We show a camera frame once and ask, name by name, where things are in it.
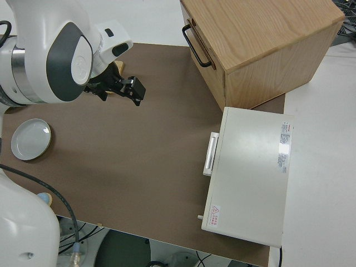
warning label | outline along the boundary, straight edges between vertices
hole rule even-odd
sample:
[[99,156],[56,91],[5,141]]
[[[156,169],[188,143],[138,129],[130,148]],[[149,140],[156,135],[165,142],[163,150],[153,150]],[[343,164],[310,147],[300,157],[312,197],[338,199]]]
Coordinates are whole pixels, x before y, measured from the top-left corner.
[[219,223],[220,206],[212,205],[210,208],[209,226],[217,227]]
[[281,172],[287,173],[289,165],[290,143],[292,125],[288,122],[282,124],[280,130],[280,141],[278,149],[278,168]]

drawer handle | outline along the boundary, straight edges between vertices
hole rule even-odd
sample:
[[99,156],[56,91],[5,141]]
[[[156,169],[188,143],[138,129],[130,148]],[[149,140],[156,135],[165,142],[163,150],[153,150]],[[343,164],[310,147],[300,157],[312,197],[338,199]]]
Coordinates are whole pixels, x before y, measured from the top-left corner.
[[188,24],[188,25],[186,25],[186,26],[183,27],[183,29],[182,29],[183,36],[184,36],[184,38],[186,39],[186,41],[187,41],[187,43],[188,43],[190,49],[192,50],[192,52],[193,52],[193,54],[194,54],[196,60],[198,60],[199,65],[200,65],[201,67],[203,67],[203,68],[207,68],[207,67],[211,66],[211,61],[208,61],[207,63],[203,63],[203,62],[201,61],[201,59],[200,59],[200,57],[198,56],[198,54],[196,53],[196,51],[195,51],[195,49],[194,49],[192,43],[189,41],[189,38],[188,38],[187,34],[185,33],[185,32],[186,32],[188,29],[190,29],[190,28],[191,28],[190,24]]

brown board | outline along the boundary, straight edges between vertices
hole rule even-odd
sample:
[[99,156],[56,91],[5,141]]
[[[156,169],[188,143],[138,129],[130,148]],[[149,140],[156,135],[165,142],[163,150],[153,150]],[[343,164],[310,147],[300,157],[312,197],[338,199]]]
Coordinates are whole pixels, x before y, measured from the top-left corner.
[[[8,110],[1,161],[51,184],[81,221],[267,266],[268,246],[200,228],[210,181],[202,174],[206,149],[223,113],[189,48],[135,44],[119,60],[123,76],[137,76],[147,89],[140,107],[83,93],[71,103]],[[277,98],[267,110],[281,112],[283,104]],[[42,156],[24,162],[12,154],[11,137],[31,118],[50,125],[52,141]],[[34,193],[45,191],[7,175]],[[56,197],[52,208],[68,216]]]

wooden box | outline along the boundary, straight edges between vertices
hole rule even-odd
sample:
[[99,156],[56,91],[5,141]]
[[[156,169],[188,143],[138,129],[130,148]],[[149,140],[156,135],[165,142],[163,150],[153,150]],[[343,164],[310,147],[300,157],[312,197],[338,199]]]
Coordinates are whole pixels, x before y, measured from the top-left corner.
[[253,108],[309,82],[344,19],[330,0],[181,0],[181,6],[192,58],[221,109]]

plate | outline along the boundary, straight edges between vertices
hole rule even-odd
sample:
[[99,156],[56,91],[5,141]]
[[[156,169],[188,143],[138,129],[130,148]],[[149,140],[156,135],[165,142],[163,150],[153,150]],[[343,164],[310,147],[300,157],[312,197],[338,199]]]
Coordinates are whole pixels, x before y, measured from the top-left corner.
[[44,120],[33,118],[16,129],[11,139],[11,150],[18,159],[31,160],[41,156],[50,142],[50,126]]

